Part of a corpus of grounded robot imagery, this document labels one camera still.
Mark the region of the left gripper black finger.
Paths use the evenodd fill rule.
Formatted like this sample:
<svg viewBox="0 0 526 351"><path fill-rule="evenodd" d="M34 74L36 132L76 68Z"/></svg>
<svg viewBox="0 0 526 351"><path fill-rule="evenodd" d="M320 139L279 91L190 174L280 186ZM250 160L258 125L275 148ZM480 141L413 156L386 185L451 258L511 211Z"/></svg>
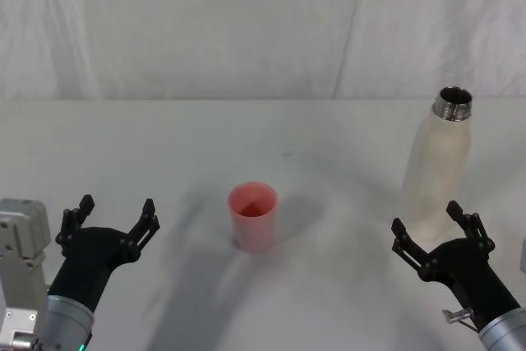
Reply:
<svg viewBox="0 0 526 351"><path fill-rule="evenodd" d="M61 229L55 238L59 246L65 247L73 239L73 236L81 229L94 207L95 201L92 195L86 194L82 197L77 208L63 211Z"/></svg>
<svg viewBox="0 0 526 351"><path fill-rule="evenodd" d="M122 262L132 263L138 261L143 248L159 229L160 225L158 217L155 214L154 201L152 198L148 198L145 200L140 218L120 241L119 252Z"/></svg>

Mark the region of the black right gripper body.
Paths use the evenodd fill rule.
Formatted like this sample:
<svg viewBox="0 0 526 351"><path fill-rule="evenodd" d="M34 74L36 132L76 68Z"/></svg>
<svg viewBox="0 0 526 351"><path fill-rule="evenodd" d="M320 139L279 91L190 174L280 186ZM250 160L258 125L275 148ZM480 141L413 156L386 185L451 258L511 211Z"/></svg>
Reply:
<svg viewBox="0 0 526 351"><path fill-rule="evenodd" d="M520 307L489 265L489 253L494 249L490 238L457 238L444 242L420 254L419 277L446 286L462 308L473 312L473 324L484 327Z"/></svg>

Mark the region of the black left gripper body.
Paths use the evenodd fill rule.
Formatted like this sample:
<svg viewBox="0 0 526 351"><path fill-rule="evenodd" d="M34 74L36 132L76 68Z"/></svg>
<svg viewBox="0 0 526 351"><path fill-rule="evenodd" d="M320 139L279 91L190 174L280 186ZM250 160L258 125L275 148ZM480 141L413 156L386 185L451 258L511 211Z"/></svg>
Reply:
<svg viewBox="0 0 526 351"><path fill-rule="evenodd" d="M48 294L74 300L95 311L106 285L119 266L137 261L137 243L111 228L86 228L61 232L56 243L64 262Z"/></svg>

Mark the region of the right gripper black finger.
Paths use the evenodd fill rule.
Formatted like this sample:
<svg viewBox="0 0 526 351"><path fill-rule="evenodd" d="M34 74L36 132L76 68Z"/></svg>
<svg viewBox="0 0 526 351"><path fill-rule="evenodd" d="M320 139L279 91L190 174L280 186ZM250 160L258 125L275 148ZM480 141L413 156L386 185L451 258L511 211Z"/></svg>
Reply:
<svg viewBox="0 0 526 351"><path fill-rule="evenodd" d="M392 251L408 263L417 272L418 277L422 281L433 281L435 279L435 271L431 264L430 254L410 238L400 218L393 220L391 231L394 234Z"/></svg>
<svg viewBox="0 0 526 351"><path fill-rule="evenodd" d="M495 249L478 213L465 214L457 201L450 201L446 208L449 217L464 231L465 239L486 253Z"/></svg>

